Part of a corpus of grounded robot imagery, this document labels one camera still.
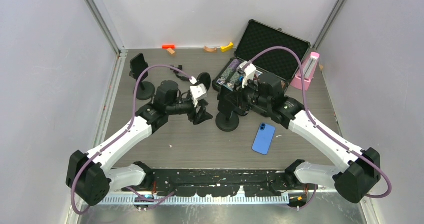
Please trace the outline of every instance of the black foam insert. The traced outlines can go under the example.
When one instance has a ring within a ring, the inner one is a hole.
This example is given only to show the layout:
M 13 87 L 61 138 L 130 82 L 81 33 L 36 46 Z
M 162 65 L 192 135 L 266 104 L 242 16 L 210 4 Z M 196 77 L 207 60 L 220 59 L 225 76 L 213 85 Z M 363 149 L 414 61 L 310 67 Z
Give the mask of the black foam insert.
M 235 55 L 243 60 L 250 60 L 262 50 L 277 45 L 292 49 L 301 60 L 311 46 L 308 41 L 256 20 L 250 20 Z M 284 50 L 272 50 L 265 53 L 254 61 L 254 65 L 265 71 L 273 72 L 285 80 L 291 80 L 299 67 L 293 55 Z

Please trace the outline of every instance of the yellow block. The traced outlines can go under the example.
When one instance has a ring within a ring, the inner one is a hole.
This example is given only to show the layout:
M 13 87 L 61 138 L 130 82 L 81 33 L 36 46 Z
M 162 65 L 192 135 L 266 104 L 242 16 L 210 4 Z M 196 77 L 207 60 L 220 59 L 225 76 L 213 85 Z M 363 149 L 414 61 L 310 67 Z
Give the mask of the yellow block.
M 221 51 L 225 52 L 229 49 L 232 49 L 233 46 L 234 46 L 234 44 L 232 42 L 230 42 L 229 45 L 227 45 L 227 46 L 221 46 Z

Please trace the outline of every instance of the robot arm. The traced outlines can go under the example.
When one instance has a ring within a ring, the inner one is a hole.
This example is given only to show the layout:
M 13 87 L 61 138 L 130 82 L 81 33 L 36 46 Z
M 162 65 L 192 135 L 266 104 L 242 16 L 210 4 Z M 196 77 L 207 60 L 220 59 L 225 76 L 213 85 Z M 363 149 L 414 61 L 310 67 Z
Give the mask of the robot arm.
M 96 205 L 109 193 L 127 186 L 149 188 L 154 176 L 152 170 L 142 162 L 113 169 L 116 162 L 136 144 L 154 134 L 168 122 L 170 115 L 187 114 L 189 121 L 197 125 L 212 119 L 207 113 L 207 89 L 198 83 L 190 87 L 187 97 L 178 96 L 178 84 L 174 81 L 163 81 L 157 88 L 152 103 L 145 104 L 136 113 L 134 121 L 126 124 L 101 145 L 82 153 L 76 151 L 71 155 L 66 183 L 72 186 L 76 174 L 92 157 L 97 155 L 83 171 L 77 181 L 76 193 L 90 206 Z M 106 150 L 102 149 L 115 141 Z
M 297 160 L 285 171 L 292 176 L 294 184 L 314 183 L 335 188 L 348 201 L 358 203 L 380 180 L 380 174 L 352 152 L 361 153 L 378 167 L 380 167 L 380 154 L 372 148 L 365 151 L 348 142 L 312 114 L 307 113 L 302 103 L 285 95 L 288 86 L 274 73 L 263 73 L 258 77 L 257 83 L 253 81 L 250 73 L 256 68 L 253 64 L 242 68 L 246 63 L 240 65 L 240 70 L 244 71 L 242 73 L 244 78 L 235 88 L 236 91 L 221 98 L 218 107 L 223 102 L 226 103 L 226 107 L 254 110 L 305 138 L 326 155 L 334 166 Z M 323 131 L 347 146 L 348 150 L 342 148 Z

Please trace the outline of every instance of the floor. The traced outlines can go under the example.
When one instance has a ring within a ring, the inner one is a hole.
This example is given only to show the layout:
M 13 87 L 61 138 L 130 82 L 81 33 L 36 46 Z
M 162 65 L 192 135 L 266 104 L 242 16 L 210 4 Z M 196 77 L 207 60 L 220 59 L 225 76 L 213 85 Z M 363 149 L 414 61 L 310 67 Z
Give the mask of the floor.
M 183 70 L 195 77 L 204 71 L 215 78 L 234 51 L 206 53 L 203 49 L 176 49 L 176 56 L 170 56 L 163 49 L 130 50 L 120 80 L 117 97 L 107 129 L 107 138 L 121 129 L 131 117 L 132 96 L 135 80 L 129 76 L 130 60 L 143 52 L 149 65 L 167 64 L 183 65 Z M 146 79 L 157 87 L 163 80 L 174 80 L 182 91 L 188 90 L 189 84 L 176 78 L 168 68 L 155 68 L 149 71 Z M 337 131 L 333 108 L 319 68 L 307 91 L 309 107 L 312 113 L 324 124 Z M 209 90 L 207 97 L 208 112 L 216 116 L 217 91 Z M 289 87 L 287 95 L 302 100 L 300 90 Z M 146 101 L 137 101 L 137 109 Z M 268 155 L 252 151 L 252 143 L 259 124 L 265 122 L 276 126 L 275 138 Z M 154 168 L 269 168 L 285 169 L 296 159 L 305 159 L 316 164 L 331 162 L 314 146 L 302 137 L 282 126 L 251 112 L 240 117 L 240 125 L 233 132 L 219 130 L 214 119 L 200 125 L 193 125 L 186 115 L 171 116 L 169 122 L 154 135 L 136 145 L 116 166 L 128 166 L 135 161 L 142 161 Z

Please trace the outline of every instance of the black phone holder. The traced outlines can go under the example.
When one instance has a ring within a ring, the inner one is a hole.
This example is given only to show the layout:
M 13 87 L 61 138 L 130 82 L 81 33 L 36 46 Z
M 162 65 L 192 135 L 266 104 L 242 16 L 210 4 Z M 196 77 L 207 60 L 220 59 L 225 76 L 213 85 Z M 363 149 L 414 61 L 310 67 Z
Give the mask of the black phone holder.
M 217 127 L 225 132 L 230 132 L 237 129 L 240 123 L 239 116 L 234 112 L 236 106 L 234 101 L 231 101 L 228 96 L 232 92 L 228 87 L 224 86 L 221 88 L 218 94 L 218 110 L 219 113 L 216 115 L 215 124 Z
M 133 77 L 134 79 L 138 79 L 141 73 L 149 66 L 148 63 L 145 61 L 144 54 L 139 53 L 137 56 L 132 58 L 129 62 L 129 66 L 131 67 L 131 71 L 129 75 Z M 155 86 L 152 82 L 149 81 L 143 81 L 145 78 L 149 76 L 149 73 L 146 72 L 143 77 L 141 78 L 141 81 L 139 83 L 139 86 L 137 88 L 136 97 L 139 100 L 148 100 L 155 94 Z

